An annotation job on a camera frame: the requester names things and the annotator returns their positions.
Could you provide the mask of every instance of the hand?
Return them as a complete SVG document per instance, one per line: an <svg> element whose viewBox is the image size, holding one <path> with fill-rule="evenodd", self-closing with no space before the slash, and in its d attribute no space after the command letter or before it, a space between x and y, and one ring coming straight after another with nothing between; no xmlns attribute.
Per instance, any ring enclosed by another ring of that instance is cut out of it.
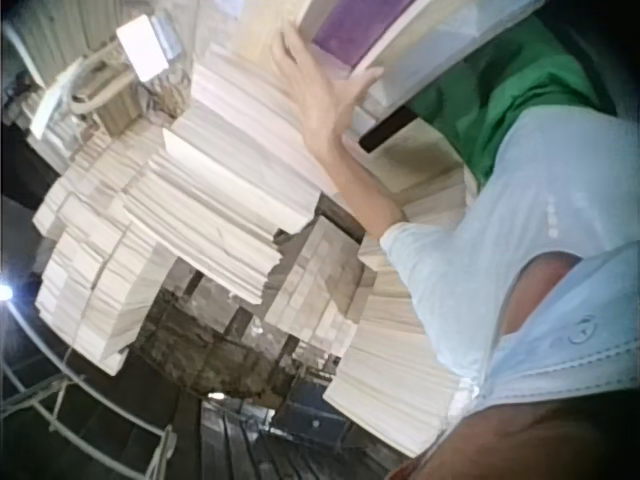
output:
<svg viewBox="0 0 640 480"><path fill-rule="evenodd" d="M357 103L383 70L374 68L345 80L329 78L292 24L276 38L273 59L300 109L307 148L318 160L325 159L342 142Z"/></svg>

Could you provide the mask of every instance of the stack of lumber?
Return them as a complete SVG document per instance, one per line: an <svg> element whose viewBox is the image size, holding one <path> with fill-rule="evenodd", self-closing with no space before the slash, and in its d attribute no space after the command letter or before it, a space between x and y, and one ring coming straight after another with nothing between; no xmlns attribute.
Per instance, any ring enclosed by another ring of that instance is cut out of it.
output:
<svg viewBox="0 0 640 480"><path fill-rule="evenodd" d="M111 138L103 131L97 131L83 147L71 157L70 166L51 186L42 204L33 217L33 223L42 236L59 240L65 224L59 211L67 196L77 190L93 164L111 144Z"/></svg>
<svg viewBox="0 0 640 480"><path fill-rule="evenodd" d="M195 177L196 187L215 189L218 203L241 209L263 230L295 233L313 218L319 189L204 104L192 100L164 138L172 166Z"/></svg>
<svg viewBox="0 0 640 480"><path fill-rule="evenodd" d="M320 216L282 247L262 310L266 323L325 352L342 356L357 328L349 317L364 266L358 244Z"/></svg>
<svg viewBox="0 0 640 480"><path fill-rule="evenodd" d="M172 161L164 152L152 156L125 189L128 213L205 276L260 303L267 275L280 260L272 243L275 225L244 208L240 191L234 199L231 192L216 189L223 179L209 157L181 158L195 161Z"/></svg>
<svg viewBox="0 0 640 480"><path fill-rule="evenodd" d="M131 222L121 191L162 147L162 130L139 120L120 138L92 138L34 216L57 240L36 299L42 318L72 348L115 375L176 260Z"/></svg>
<svg viewBox="0 0 640 480"><path fill-rule="evenodd" d="M411 222L454 229L476 195L451 145L421 120L361 161L371 163ZM379 243L366 235L358 257L368 267L352 302L358 329L325 399L413 457L434 441L468 390L460 394L460 379L437 361Z"/></svg>
<svg viewBox="0 0 640 480"><path fill-rule="evenodd" d="M38 90L31 93L22 103L22 109L29 119L29 123L42 101L43 92ZM27 143L38 152L56 172L62 175L71 165L71 158L91 137L89 126L73 115L57 115L44 131L41 139L33 134L27 137Z"/></svg>
<svg viewBox="0 0 640 480"><path fill-rule="evenodd" d="M445 426L459 382L438 363L397 274L379 272L325 400L414 457Z"/></svg>
<svg viewBox="0 0 640 480"><path fill-rule="evenodd" d="M336 192L307 151L296 107L276 78L211 48L194 65L191 94L311 185L328 195Z"/></svg>

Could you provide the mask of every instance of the face mask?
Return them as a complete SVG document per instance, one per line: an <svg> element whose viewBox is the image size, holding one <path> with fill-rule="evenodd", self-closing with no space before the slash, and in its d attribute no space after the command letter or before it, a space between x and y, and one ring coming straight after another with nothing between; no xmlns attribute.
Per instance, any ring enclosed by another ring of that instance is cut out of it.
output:
<svg viewBox="0 0 640 480"><path fill-rule="evenodd" d="M471 407L638 387L640 242L585 259L503 337Z"/></svg>

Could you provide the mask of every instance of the metal pipe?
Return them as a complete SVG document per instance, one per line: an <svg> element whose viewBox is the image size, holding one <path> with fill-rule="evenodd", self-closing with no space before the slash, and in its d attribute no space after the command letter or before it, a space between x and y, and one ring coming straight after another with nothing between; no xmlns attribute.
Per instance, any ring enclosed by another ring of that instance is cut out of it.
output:
<svg viewBox="0 0 640 480"><path fill-rule="evenodd" d="M18 380L18 377L16 377L13 374L10 368L5 367L4 374L7 376L7 378L9 378L11 383L13 383L18 390L20 390L21 392L26 390L25 386L20 382L20 380ZM142 473L136 472L135 470L132 470L125 465L122 465L120 462L112 459L111 457L108 457L97 448L93 447L92 445L89 445L82 438L78 437L74 432L69 430L62 423L60 423L53 415L51 415L51 413L47 411L46 408L44 408L39 403L37 402L34 403L33 408L35 408L38 411L38 413L40 413L40 415L42 415L45 419L47 419L51 423L51 425L54 425L58 433L60 433L60 435L65 437L67 440L69 440L71 443L73 443L76 447L78 447L87 455L90 455L91 457L95 458L103 465L106 465L107 467L118 472L119 474L124 475L125 477L133 478L135 480L145 480L144 475Z"/></svg>
<svg viewBox="0 0 640 480"><path fill-rule="evenodd" d="M60 414L60 407L62 407L62 401L64 400L64 394L67 392L67 384L63 384L62 388L60 388L60 390L58 390L58 396L56 397L56 406L53 408L53 418L58 418L58 415ZM55 427L52 425L49 425L49 431L53 432L53 430L55 429Z"/></svg>
<svg viewBox="0 0 640 480"><path fill-rule="evenodd" d="M2 369L5 370L8 367L5 362L0 359L0 365ZM17 395L12 396L3 402L0 414L0 420L12 415L13 413L23 410L25 408L31 407L35 402L40 400L44 400L49 395L53 395L54 393L60 391L61 388L64 388L66 385L66 377L59 373L58 375L54 375L53 377L47 378L42 382L36 383L35 385L19 392Z"/></svg>
<svg viewBox="0 0 640 480"><path fill-rule="evenodd" d="M105 398L100 392L98 392L96 389L94 389L91 385L87 384L80 375L78 375L71 368L69 368L65 363L63 363L60 360L60 358L58 358L58 356L55 355L51 351L49 346L46 343L44 343L40 337L38 337L38 334L33 331L31 326L27 323L27 321L22 316L22 313L20 313L20 311L18 311L18 309L13 305L12 302L7 302L7 307L9 309L9 312L11 312L11 314L15 318L16 322L18 323L18 325L20 325L20 327L25 331L25 333L31 339L31 341L40 349L40 351L42 353L44 353L45 356L49 360L51 360L51 362L56 367L58 367L58 369L60 369L63 373L65 373L69 378L74 380L76 382L76 384L78 386L80 386L85 392L87 392L93 398L95 398L96 400L98 400L102 404L106 405L107 407L109 407L114 412L116 412L119 415L123 416L124 418L126 418L130 422L135 423L139 427L144 428L145 430L148 430L149 432L155 433L159 437L162 437L162 435L164 434L163 429L158 428L155 425L151 425L150 423L147 423L144 420L139 419L135 415L127 412L123 408L121 408L118 405L116 405L115 403L113 403L111 400Z"/></svg>

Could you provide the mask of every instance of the white shirt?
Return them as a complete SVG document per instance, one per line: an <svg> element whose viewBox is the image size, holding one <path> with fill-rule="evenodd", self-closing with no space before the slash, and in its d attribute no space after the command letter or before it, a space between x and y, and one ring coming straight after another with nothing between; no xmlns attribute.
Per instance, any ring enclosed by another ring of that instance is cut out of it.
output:
<svg viewBox="0 0 640 480"><path fill-rule="evenodd" d="M398 224L380 240L438 359L477 379L521 269L552 251L582 258L640 239L638 126L580 107L525 111L455 231Z"/></svg>

